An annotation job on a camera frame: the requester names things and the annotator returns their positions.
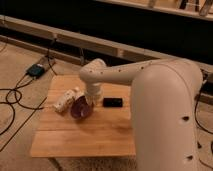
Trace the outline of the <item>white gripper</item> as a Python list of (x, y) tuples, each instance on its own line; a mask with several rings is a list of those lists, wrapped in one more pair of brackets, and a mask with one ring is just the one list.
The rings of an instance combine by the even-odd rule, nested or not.
[(101, 95), (102, 95), (102, 91), (101, 91), (100, 83), (85, 85), (85, 97), (89, 105), (92, 105), (92, 104), (96, 105), (98, 101), (101, 99)]

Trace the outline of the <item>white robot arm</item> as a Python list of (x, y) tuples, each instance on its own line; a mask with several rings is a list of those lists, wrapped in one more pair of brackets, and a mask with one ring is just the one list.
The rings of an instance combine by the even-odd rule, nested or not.
[(79, 72), (88, 101), (102, 83), (129, 85), (138, 171), (198, 171), (195, 97), (203, 77), (188, 59), (162, 59), (108, 67), (101, 59)]

